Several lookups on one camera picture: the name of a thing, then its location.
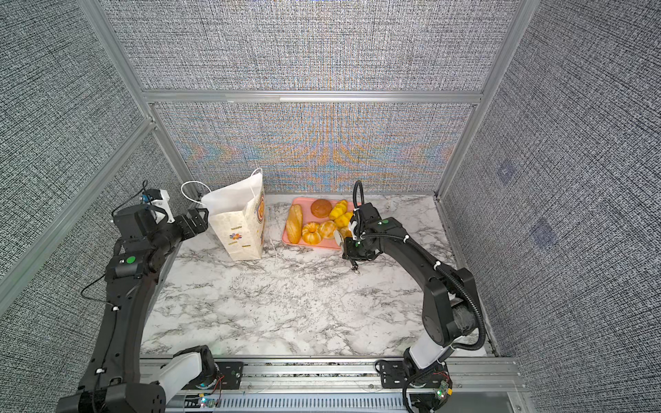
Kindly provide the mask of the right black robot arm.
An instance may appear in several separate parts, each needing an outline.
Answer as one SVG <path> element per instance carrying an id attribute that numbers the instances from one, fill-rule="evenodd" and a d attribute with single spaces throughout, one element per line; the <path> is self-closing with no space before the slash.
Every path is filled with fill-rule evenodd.
<path id="1" fill-rule="evenodd" d="M 487 339 L 473 274 L 441 262 L 416 242 L 394 218 L 382 218 L 370 203 L 362 204 L 349 222 L 343 258 L 354 267 L 386 255 L 415 280 L 423 293 L 424 333 L 404 354 L 408 378 L 426 375 L 457 349 L 477 351 Z"/>

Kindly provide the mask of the round brown bun fake bread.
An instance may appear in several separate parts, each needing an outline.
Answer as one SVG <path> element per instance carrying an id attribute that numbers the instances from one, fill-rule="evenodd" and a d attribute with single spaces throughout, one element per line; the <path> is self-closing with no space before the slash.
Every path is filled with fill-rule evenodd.
<path id="1" fill-rule="evenodd" d="M 319 219 L 327 218 L 332 209 L 333 204 L 326 199 L 316 199 L 310 206 L 312 215 Z"/>

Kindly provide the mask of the oval yellow fake bread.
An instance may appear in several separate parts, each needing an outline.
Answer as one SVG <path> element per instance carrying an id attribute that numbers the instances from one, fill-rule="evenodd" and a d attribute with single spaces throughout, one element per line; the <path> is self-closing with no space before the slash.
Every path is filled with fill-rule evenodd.
<path id="1" fill-rule="evenodd" d="M 330 220 L 337 220 L 343 216 L 348 210 L 348 202 L 346 200 L 339 201 L 330 211 L 328 218 Z"/>

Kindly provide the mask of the white paper bag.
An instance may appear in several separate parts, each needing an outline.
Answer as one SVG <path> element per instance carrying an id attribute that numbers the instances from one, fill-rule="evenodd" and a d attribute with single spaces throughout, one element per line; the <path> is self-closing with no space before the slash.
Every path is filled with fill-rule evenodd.
<path id="1" fill-rule="evenodd" d="M 266 203 L 263 170 L 257 168 L 246 179 L 221 189 L 207 190 L 192 202 L 206 208 L 208 223 L 233 261 L 259 260 L 263 255 Z"/>

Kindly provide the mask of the round pumpkin-shaped fake bread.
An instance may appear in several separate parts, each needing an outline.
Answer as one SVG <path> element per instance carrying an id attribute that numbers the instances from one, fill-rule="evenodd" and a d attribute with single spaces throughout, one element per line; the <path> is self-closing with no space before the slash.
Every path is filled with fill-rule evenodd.
<path id="1" fill-rule="evenodd" d="M 309 245 L 317 245 L 323 241 L 323 237 L 319 233 L 320 223 L 310 222 L 302 227 L 301 239 Z"/>

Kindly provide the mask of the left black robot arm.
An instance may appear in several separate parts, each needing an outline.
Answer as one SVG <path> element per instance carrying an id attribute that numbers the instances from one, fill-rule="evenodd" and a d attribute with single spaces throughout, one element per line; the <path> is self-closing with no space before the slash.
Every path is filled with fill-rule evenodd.
<path id="1" fill-rule="evenodd" d="M 165 215 L 158 220 L 156 215 Z M 208 230 L 206 208 L 169 217 L 161 206 L 129 206 L 114 216 L 120 238 L 103 280 L 103 321 L 78 389 L 58 412 L 163 412 L 186 385 L 208 387 L 219 376 L 206 345 L 177 353 L 157 378 L 141 380 L 140 346 L 147 313 L 168 257 L 181 242 Z"/>

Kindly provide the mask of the yellow striped croissant fake bread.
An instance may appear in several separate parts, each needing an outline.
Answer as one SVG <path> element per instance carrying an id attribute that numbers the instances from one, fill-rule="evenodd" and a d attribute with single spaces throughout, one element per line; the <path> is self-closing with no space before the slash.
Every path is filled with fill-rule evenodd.
<path id="1" fill-rule="evenodd" d="M 335 219 L 334 222 L 338 228 L 346 228 L 349 226 L 352 217 L 353 212 L 347 212 Z"/>

